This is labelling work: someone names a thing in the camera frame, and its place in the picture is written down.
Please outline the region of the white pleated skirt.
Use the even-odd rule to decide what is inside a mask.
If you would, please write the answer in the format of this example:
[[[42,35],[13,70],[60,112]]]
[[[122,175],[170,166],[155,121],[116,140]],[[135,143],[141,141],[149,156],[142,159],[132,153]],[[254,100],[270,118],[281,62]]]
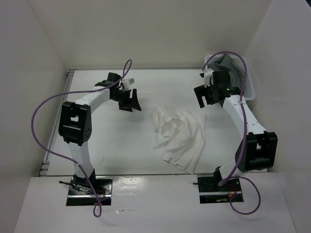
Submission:
[[[206,145],[205,114],[163,106],[152,115],[154,152],[163,161],[193,174]]]

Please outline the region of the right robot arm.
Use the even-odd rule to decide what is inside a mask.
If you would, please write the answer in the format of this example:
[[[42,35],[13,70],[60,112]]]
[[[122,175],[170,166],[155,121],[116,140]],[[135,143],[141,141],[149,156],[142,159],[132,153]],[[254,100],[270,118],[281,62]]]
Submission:
[[[234,159],[219,166],[213,173],[213,186],[219,191],[230,185],[230,180],[253,170],[273,167],[278,137],[267,131],[248,107],[242,89],[233,86],[228,71],[209,70],[200,73],[204,84],[194,88],[199,106],[218,104],[230,115],[240,135],[241,142]]]

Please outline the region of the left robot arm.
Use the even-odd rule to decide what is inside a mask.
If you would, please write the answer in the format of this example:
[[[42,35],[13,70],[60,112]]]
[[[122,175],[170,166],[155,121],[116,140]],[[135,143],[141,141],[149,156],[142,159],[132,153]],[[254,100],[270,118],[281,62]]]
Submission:
[[[66,142],[74,160],[74,183],[86,194],[96,190],[95,168],[91,164],[88,140],[92,134],[92,113],[109,100],[116,101],[119,109],[132,112],[141,111],[137,90],[130,84],[112,86],[111,82],[97,83],[92,92],[82,98],[62,105],[58,133]]]

